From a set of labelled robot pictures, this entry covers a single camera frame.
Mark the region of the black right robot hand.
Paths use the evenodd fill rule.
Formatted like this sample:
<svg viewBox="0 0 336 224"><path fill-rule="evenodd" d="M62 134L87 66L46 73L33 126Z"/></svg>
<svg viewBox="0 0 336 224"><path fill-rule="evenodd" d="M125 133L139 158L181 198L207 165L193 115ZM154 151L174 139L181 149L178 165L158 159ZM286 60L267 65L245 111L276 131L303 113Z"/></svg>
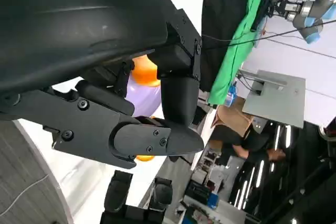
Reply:
<svg viewBox="0 0 336 224"><path fill-rule="evenodd" d="M111 224L143 224L162 223L165 211L172 202L172 181L157 177L149 198L147 208L139 208L126 204L133 175L115 171L110 180L104 200L104 212L100 223Z"/></svg>

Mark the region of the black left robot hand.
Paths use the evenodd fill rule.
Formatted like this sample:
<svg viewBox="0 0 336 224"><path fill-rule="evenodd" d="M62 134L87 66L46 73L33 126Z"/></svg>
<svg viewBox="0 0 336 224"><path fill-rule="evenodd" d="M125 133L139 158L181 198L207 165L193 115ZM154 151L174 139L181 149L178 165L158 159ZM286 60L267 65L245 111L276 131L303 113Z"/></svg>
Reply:
<svg viewBox="0 0 336 224"><path fill-rule="evenodd" d="M197 153L201 48L171 0L1 0L1 119L41 124L54 149L126 169L138 155ZM143 55L157 65L162 119L134 116L125 98Z"/></svg>

